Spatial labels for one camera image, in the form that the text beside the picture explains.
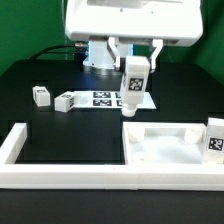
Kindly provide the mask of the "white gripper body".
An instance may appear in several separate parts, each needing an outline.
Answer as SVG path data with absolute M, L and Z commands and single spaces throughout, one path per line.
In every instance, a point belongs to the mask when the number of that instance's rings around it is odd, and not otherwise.
M 200 0 L 68 0 L 65 33 L 71 40 L 191 46 L 203 34 Z

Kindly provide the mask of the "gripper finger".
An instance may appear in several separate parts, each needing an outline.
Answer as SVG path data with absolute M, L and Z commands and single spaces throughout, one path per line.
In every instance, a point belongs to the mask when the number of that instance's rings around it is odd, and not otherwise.
M 116 37 L 109 37 L 107 41 L 107 50 L 113 59 L 114 69 L 119 71 L 121 62 L 117 41 L 118 39 Z
M 150 61 L 150 72 L 153 73 L 156 70 L 156 59 L 163 48 L 162 39 L 153 39 L 151 43 L 151 55 Z

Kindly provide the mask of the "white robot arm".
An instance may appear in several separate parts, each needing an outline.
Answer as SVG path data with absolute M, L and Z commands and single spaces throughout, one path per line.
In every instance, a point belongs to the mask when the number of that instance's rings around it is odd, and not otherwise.
M 155 68 L 163 47 L 188 47 L 202 36 L 201 0 L 68 0 L 65 34 L 88 43 L 88 70 L 118 68 L 133 45 L 151 48 Z

